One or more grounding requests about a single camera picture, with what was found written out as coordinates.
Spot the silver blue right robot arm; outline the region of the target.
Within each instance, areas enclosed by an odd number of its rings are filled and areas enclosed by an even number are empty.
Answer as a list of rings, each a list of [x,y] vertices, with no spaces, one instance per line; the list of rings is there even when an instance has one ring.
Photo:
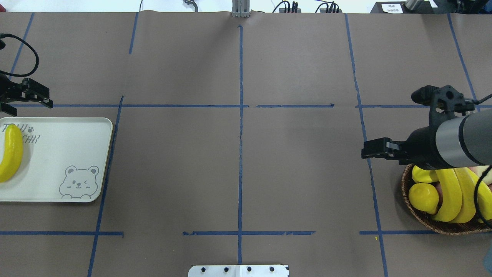
[[[429,126],[404,141],[388,137],[364,142],[361,158],[397,160],[424,170],[491,165],[491,110],[457,117],[454,112],[429,112]]]

